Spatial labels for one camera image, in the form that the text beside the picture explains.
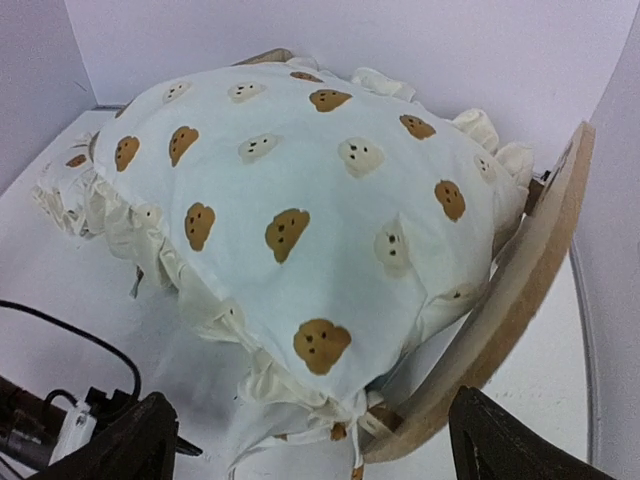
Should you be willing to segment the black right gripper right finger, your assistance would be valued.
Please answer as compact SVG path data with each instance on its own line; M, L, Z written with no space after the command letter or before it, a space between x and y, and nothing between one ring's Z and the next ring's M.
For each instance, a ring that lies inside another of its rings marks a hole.
M608 479L559 449L475 387L462 386L448 415L458 479Z

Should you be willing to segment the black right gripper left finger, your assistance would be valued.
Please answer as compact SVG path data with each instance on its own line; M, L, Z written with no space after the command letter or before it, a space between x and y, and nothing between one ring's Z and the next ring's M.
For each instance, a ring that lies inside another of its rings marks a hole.
M88 444L32 477L171 480L177 437L175 409L153 392Z

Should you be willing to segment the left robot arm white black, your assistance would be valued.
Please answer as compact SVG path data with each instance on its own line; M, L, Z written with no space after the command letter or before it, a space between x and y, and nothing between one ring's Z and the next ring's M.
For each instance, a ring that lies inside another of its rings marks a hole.
M135 363L119 349L93 334L32 307L7 300L1 301L1 307L36 317L90 341L117 357L129 368L133 375L134 387L129 395L121 395L122 402L118 406L109 406L107 400L99 400L90 405L89 414L96 419L98 427L106 428L111 425L138 402L142 387L140 371ZM78 405L78 400L64 389L53 390L44 400L17 386L10 386L6 381L2 381L1 390L3 391L1 395L1 420L7 424L1 430L8 435L8 452L11 454L18 452L17 443L11 437L18 438L19 433L36 447L46 446L51 450L53 441L57 439L66 415L64 411L53 406L53 400L58 397L64 397L71 403L72 407Z

